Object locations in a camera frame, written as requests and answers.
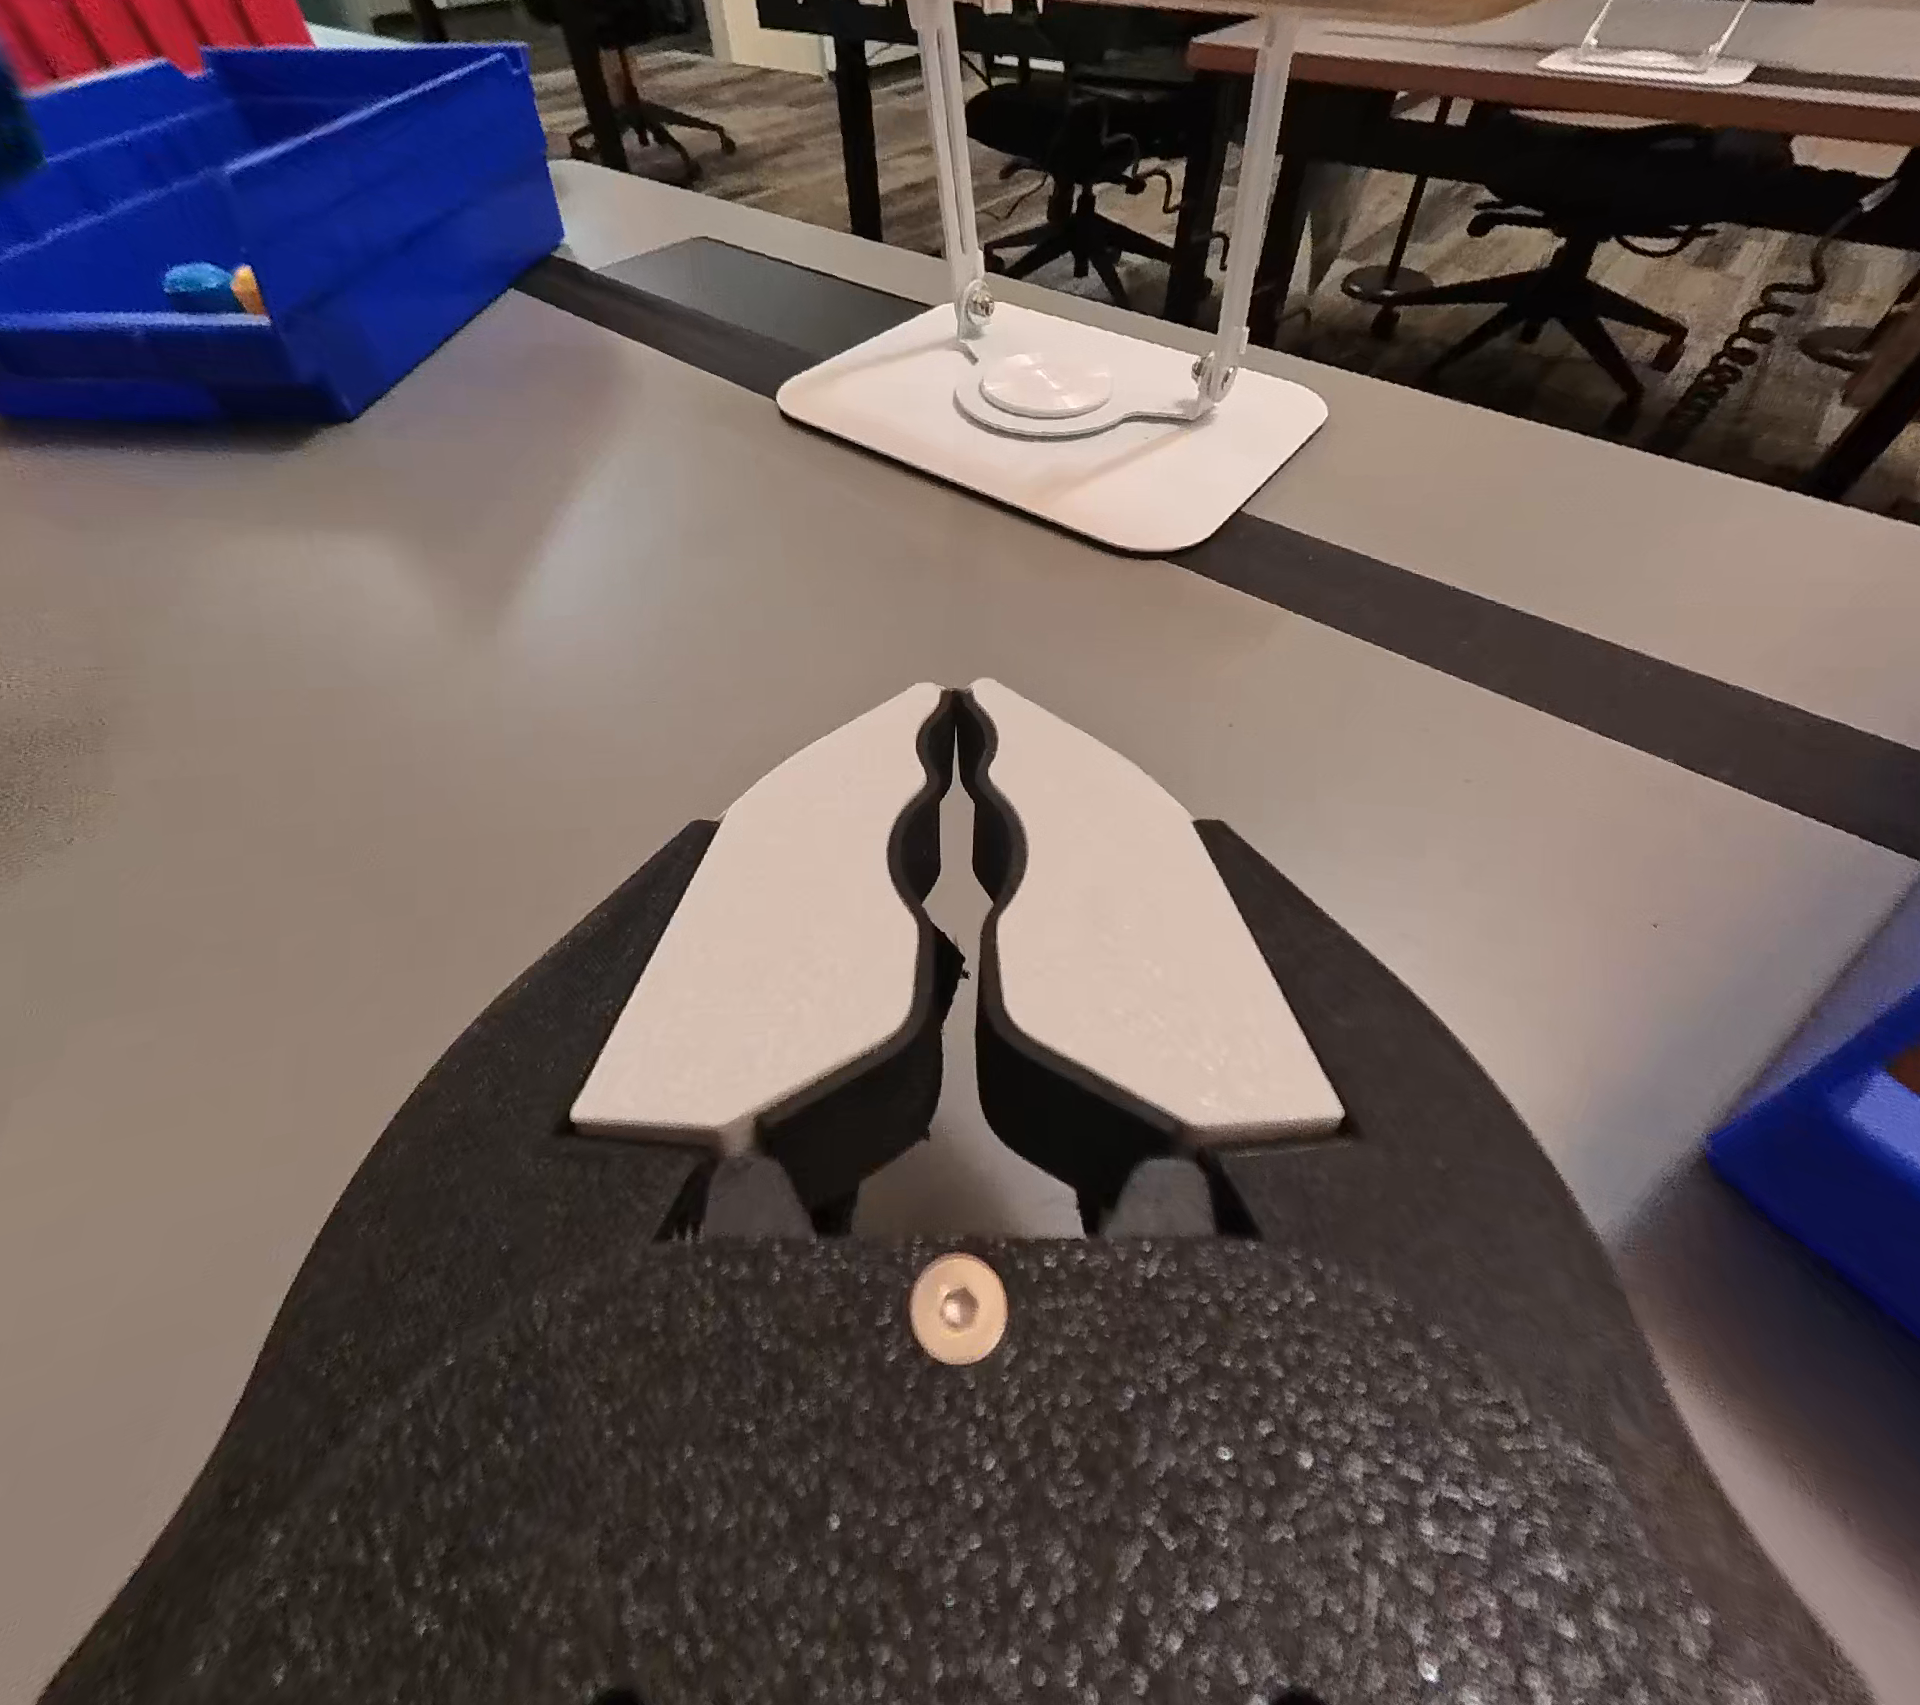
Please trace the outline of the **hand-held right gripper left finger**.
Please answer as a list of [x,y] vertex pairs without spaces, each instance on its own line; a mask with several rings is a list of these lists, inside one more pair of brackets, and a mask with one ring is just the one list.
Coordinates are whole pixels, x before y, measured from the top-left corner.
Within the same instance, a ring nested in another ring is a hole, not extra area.
[[964,970],[943,871],[956,693],[909,685],[807,742],[713,825],[570,1106],[599,1140],[769,1163],[846,1237],[933,1128]]

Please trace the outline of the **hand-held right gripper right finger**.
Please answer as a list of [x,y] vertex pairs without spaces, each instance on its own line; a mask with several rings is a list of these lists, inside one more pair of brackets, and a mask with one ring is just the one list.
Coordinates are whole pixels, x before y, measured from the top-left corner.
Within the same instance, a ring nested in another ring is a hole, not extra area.
[[1098,1234],[1143,1164],[1323,1142],[1346,1106],[1200,820],[1011,685],[956,696],[983,1116]]

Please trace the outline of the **blue storage bin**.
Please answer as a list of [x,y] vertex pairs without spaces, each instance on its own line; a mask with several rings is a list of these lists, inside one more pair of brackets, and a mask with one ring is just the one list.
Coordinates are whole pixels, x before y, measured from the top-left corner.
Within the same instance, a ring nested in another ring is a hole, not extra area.
[[[510,43],[239,47],[27,95],[5,191],[5,417],[316,427],[360,415],[564,237]],[[182,259],[252,264],[271,317],[193,317]]]
[[1919,997],[1783,1079],[1706,1140],[1759,1212],[1919,1332]]

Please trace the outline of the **pile of mega blocks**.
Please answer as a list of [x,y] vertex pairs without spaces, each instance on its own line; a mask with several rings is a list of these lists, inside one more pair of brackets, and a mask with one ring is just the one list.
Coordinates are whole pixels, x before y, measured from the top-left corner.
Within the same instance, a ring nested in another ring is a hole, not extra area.
[[261,319],[273,315],[259,276],[249,262],[225,266],[204,257],[182,259],[167,269],[163,293],[168,308],[182,315]]

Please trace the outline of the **white document stand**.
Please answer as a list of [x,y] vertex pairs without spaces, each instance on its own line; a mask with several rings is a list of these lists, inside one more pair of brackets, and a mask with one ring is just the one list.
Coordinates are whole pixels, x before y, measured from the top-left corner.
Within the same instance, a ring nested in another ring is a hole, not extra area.
[[1166,557],[1225,526],[1328,417],[1247,366],[1303,12],[1267,0],[1213,341],[1196,358],[996,299],[983,257],[956,0],[909,0],[949,301],[779,394],[798,424],[1107,548]]

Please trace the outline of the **black office chair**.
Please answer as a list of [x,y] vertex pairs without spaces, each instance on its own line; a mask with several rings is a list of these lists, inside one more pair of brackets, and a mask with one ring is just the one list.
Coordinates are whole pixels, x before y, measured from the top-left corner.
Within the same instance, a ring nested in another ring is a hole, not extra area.
[[[1763,299],[1727,336],[1669,408],[1648,445],[1679,448],[1712,417],[1724,395],[1763,359],[1777,319],[1795,313],[1795,301],[1826,285],[1830,248],[1865,218],[1889,203],[1902,179],[1868,179],[1840,172],[1826,186],[1792,183],[1792,141],[1786,134],[1709,130],[1686,123],[1555,123],[1507,106],[1475,106],[1460,123],[1436,116],[1392,116],[1382,134],[1392,167],[1412,176],[1403,222],[1389,259],[1357,268],[1342,292],[1372,306],[1372,331],[1391,336],[1412,308],[1488,306],[1493,311],[1453,347],[1436,355],[1436,377],[1502,336],[1537,341],[1549,325],[1573,341],[1619,387],[1614,420],[1630,424],[1646,400],[1646,386],[1614,336],[1612,325],[1651,331],[1661,340],[1653,366],[1673,369],[1688,346],[1688,328],[1676,317],[1633,299],[1594,276],[1600,248],[1621,245],[1644,257],[1686,252],[1723,226],[1755,224],[1763,207],[1829,210],[1812,220],[1815,248],[1804,277],[1767,287]],[[1428,182],[1477,183],[1468,231],[1499,227],[1552,236],[1540,266],[1500,276],[1436,284],[1407,266],[1407,248]]]
[[619,131],[619,147],[663,150],[679,161],[676,179],[696,183],[702,163],[679,135],[680,130],[710,134],[722,156],[736,156],[738,141],[713,118],[683,107],[663,107],[639,87],[630,53],[652,41],[683,49],[702,33],[700,5],[693,0],[574,0],[599,55],[606,102],[606,130]]
[[989,272],[1024,279],[1067,262],[1072,277],[1097,277],[1110,301],[1132,308],[1122,262],[1170,268],[1176,249],[1109,216],[1098,196],[1117,187],[1134,197],[1158,183],[1165,216],[1175,213],[1172,167],[1198,116],[1187,53],[1170,41],[987,81],[966,102],[969,135],[1003,158],[1004,178],[1032,173],[1047,186],[1042,222],[980,239]]

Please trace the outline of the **clear acrylic stand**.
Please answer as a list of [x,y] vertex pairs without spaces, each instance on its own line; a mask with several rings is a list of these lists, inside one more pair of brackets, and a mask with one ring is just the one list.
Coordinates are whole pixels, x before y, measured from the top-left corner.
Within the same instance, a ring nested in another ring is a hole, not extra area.
[[1621,0],[1603,0],[1585,35],[1565,47],[1551,49],[1539,59],[1540,70],[1596,77],[1621,77],[1644,83],[1686,83],[1705,87],[1732,87],[1748,81],[1759,59],[1728,53],[1730,39],[1743,26],[1757,0],[1730,0],[1734,10],[1717,38],[1688,49],[1661,45],[1629,45],[1609,38],[1611,14]]

